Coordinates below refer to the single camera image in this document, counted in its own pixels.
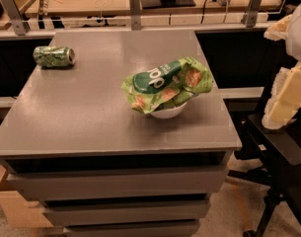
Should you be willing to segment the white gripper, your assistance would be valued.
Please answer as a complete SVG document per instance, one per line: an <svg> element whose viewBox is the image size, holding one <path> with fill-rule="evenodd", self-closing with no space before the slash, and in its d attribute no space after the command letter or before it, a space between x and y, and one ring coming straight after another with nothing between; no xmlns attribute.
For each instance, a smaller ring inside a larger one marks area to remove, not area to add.
<svg viewBox="0 0 301 237"><path fill-rule="evenodd" d="M287 15L268 27L263 36L268 40L285 40L287 54L301 60L301 4L292 16ZM287 125L301 108L301 61L291 69L280 68L270 93L262 125L279 129Z"/></svg>

